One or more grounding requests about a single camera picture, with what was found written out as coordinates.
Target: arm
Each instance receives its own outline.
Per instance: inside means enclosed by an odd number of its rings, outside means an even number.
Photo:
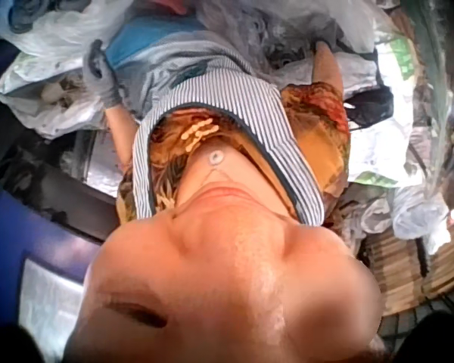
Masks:
[[[121,164],[127,166],[132,161],[133,142],[138,126],[123,106],[116,75],[101,50],[101,45],[100,40],[95,40],[84,55],[82,79],[88,90],[101,99],[116,152]]]
[[[133,142],[138,124],[122,104],[107,108],[104,113],[120,162],[123,166],[127,166],[132,161]]]
[[[316,43],[313,83],[326,82],[343,94],[343,79],[336,58],[325,42]]]

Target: patterned blouse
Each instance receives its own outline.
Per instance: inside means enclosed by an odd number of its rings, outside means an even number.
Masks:
[[[313,173],[328,215],[347,186],[350,130],[342,95],[327,83],[289,85],[281,91],[281,103],[299,149]],[[181,134],[199,121],[213,119],[219,131],[207,138],[221,138],[245,155],[264,174],[293,218],[299,212],[285,185],[252,138],[232,115],[209,107],[180,107],[165,113],[150,133],[148,143],[155,212],[175,206],[176,193],[188,161],[187,141]],[[117,210],[122,223],[137,218],[133,194],[133,165],[120,184]]]

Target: gray glove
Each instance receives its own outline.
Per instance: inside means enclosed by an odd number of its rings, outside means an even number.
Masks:
[[[82,80],[87,89],[97,95],[104,108],[111,108],[122,103],[118,82],[113,69],[101,50],[103,42],[96,39],[82,60]]]
[[[313,27],[311,35],[311,50],[316,50],[317,42],[324,42],[333,51],[337,47],[337,40],[344,37],[343,30],[338,26],[336,20],[328,21],[323,14],[314,14],[310,18],[310,24]]]

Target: striped apron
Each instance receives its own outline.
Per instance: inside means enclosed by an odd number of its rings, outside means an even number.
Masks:
[[[157,102],[141,122],[133,147],[133,194],[137,217],[152,217],[155,193],[151,183],[148,142],[167,113],[204,107],[230,116],[250,137],[286,190],[300,222],[324,222],[322,196],[302,155],[281,104],[279,90],[245,73],[231,57],[212,60],[203,74],[181,82]]]

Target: black bag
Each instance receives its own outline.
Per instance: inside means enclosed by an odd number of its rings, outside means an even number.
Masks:
[[[385,85],[354,95],[344,103],[348,119],[354,121],[358,129],[366,129],[393,116],[393,95]]]

